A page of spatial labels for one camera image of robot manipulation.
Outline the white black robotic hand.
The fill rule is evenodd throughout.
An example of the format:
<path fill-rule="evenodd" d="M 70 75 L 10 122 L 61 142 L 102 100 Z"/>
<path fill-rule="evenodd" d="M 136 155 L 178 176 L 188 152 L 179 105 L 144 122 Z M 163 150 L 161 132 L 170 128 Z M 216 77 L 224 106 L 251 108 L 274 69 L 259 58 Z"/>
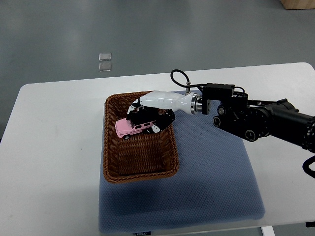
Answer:
<path fill-rule="evenodd" d="M 198 93 L 151 91 L 130 104 L 126 120 L 135 125 L 139 122 L 152 122 L 150 127 L 143 129 L 143 133 L 159 133 L 175 120 L 176 111 L 183 111 L 188 115 L 201 112 L 202 101 L 202 95 Z"/>

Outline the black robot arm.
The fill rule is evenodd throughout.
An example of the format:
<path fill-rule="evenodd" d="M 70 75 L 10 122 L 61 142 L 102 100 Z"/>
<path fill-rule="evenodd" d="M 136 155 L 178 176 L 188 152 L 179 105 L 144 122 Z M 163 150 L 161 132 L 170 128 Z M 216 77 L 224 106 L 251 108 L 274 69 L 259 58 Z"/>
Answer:
<path fill-rule="evenodd" d="M 198 88 L 201 96 L 191 108 L 204 115 L 210 112 L 210 102 L 219 101 L 213 125 L 249 142 L 269 135 L 315 151 L 315 118 L 302 114 L 287 99 L 278 101 L 249 100 L 242 87 L 228 84 L 181 85 L 186 91 Z"/>

